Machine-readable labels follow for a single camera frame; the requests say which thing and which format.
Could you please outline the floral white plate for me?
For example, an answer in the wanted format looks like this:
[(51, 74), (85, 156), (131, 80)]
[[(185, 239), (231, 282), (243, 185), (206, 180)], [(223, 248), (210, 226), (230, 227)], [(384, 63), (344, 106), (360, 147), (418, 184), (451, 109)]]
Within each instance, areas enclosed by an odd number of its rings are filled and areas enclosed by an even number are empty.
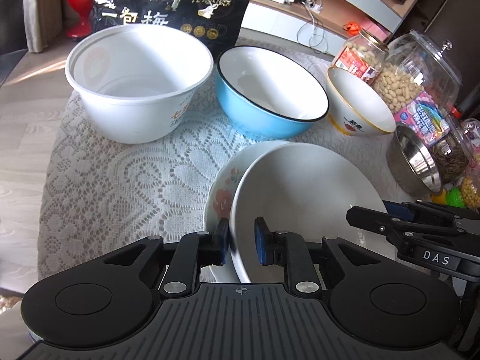
[(203, 213), (204, 229), (214, 230), (221, 218), (228, 218), (233, 198), (240, 181), (249, 166), (257, 158), (265, 155), (287, 141), (265, 141), (249, 145), (233, 155), (218, 173), (208, 193)]

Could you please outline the plain white deep plate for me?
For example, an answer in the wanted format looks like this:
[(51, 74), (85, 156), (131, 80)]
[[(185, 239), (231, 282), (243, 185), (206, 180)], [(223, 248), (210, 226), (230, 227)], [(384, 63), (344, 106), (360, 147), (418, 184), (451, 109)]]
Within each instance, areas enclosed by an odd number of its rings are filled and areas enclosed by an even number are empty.
[(362, 206), (385, 211), (377, 190), (343, 156), (324, 147), (290, 143), (263, 154), (243, 175), (230, 214), (232, 260), (242, 283), (279, 282), (281, 267), (264, 267), (256, 252), (255, 220), (270, 231), (300, 234), (307, 242), (339, 236), (390, 259), (395, 248), (385, 236), (350, 226), (347, 211)]

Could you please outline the white bowl yellow rim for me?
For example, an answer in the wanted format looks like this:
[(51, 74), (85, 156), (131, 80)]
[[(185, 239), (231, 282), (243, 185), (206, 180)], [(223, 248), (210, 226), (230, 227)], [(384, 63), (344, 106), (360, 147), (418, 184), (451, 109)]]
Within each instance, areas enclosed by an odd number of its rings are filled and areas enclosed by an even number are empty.
[(329, 120), (349, 136), (393, 133), (395, 120), (389, 107), (368, 84), (339, 67), (326, 72)]

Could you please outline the blue enamel bowl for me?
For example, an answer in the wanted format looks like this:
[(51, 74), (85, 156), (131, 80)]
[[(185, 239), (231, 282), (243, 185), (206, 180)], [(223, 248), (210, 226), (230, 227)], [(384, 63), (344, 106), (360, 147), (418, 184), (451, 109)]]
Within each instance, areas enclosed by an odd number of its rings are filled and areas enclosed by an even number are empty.
[(233, 127), (258, 141), (296, 137), (329, 111), (326, 91), (311, 72), (264, 47), (223, 51), (216, 61), (215, 86)]

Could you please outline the large white plastic bowl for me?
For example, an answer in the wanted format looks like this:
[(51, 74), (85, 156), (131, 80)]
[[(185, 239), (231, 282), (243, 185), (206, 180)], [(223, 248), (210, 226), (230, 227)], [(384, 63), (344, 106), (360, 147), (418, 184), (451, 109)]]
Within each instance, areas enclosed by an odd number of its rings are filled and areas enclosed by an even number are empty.
[(77, 44), (65, 75), (102, 136), (143, 144), (179, 125), (213, 67), (208, 47), (181, 30), (125, 24)]

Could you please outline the green candy dispenser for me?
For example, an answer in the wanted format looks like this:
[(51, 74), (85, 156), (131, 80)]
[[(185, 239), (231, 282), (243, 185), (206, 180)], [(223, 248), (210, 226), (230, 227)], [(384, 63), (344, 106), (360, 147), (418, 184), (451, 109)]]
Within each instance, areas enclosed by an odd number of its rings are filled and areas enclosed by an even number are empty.
[(456, 188), (443, 189), (439, 196), (431, 194), (430, 197), (433, 203), (476, 211), (480, 205), (479, 180), (466, 176)]

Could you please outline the stainless steel bowl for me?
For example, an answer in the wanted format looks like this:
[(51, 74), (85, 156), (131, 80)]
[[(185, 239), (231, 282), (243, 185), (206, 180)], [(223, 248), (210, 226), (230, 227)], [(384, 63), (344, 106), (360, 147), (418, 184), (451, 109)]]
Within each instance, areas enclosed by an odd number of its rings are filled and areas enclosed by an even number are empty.
[(414, 197), (439, 196), (443, 189), (439, 169), (427, 146), (405, 124), (397, 124), (386, 151), (386, 160), (397, 184)]

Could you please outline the sunflower seed jar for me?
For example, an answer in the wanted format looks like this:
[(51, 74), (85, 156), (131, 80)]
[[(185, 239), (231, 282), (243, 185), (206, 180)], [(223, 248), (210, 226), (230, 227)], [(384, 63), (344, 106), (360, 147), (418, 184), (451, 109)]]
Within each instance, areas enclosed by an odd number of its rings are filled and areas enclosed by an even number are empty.
[(444, 185), (456, 181), (465, 171), (472, 158), (470, 140), (459, 122), (448, 115), (444, 118), (448, 128), (430, 147), (433, 160)]

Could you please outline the pink marshmallow bag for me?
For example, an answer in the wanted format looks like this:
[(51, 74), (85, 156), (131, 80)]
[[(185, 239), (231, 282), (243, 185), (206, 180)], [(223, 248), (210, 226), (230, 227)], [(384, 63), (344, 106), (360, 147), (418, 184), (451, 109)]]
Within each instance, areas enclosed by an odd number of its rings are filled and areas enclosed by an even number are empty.
[(434, 145), (450, 130), (437, 104), (425, 91), (396, 112), (394, 120), (410, 127), (426, 146)]

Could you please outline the white lace tablecloth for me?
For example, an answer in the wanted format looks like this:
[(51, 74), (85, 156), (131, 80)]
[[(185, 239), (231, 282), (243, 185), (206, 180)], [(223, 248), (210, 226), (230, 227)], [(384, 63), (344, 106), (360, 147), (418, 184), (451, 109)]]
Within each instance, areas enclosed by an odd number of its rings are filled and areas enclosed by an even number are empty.
[(46, 278), (145, 236), (177, 242), (203, 229), (209, 190), (251, 144), (216, 99), (209, 78), (176, 129), (140, 145), (101, 136), (78, 94), (67, 102), (46, 172), (37, 269)]

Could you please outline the pink clear plastic bag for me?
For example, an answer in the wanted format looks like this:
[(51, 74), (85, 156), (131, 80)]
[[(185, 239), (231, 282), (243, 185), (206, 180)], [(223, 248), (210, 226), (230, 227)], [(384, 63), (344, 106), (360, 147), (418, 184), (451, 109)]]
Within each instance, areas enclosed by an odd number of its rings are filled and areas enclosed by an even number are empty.
[(460, 134), (460, 143), (467, 155), (479, 164), (479, 121), (473, 118), (462, 122), (454, 119), (453, 124)]

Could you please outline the large clear peanut jar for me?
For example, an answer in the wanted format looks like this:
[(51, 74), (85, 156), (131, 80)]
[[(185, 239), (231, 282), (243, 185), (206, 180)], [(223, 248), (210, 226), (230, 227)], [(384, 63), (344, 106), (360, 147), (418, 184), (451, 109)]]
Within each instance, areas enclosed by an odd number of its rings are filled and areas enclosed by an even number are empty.
[(435, 43), (425, 33), (410, 30), (388, 45), (389, 53), (373, 89), (392, 113), (427, 93), (437, 107), (453, 107), (460, 87), (461, 74), (448, 58), (452, 43)]

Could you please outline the small peanut jar red label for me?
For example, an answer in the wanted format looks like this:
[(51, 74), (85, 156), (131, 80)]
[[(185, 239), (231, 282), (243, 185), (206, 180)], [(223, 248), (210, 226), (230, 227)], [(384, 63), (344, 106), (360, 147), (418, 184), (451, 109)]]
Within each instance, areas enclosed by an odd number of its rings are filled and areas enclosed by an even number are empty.
[(361, 29), (343, 44), (332, 66), (350, 72), (371, 85), (383, 69), (387, 46), (370, 32)]

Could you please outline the orange small toy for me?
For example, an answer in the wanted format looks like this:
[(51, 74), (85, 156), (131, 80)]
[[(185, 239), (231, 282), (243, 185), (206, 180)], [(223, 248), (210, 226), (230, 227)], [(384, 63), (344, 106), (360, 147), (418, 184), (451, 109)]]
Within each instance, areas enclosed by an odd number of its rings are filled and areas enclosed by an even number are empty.
[(356, 22), (348, 22), (343, 25), (343, 30), (353, 37), (359, 34), (361, 26)]

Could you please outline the black snack bag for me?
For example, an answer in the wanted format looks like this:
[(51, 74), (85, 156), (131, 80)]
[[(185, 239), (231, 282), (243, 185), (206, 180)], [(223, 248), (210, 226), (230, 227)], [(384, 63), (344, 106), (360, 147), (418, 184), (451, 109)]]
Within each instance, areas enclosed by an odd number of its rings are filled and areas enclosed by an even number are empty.
[(94, 0), (93, 31), (164, 25), (202, 41), (213, 57), (236, 45), (250, 0)]

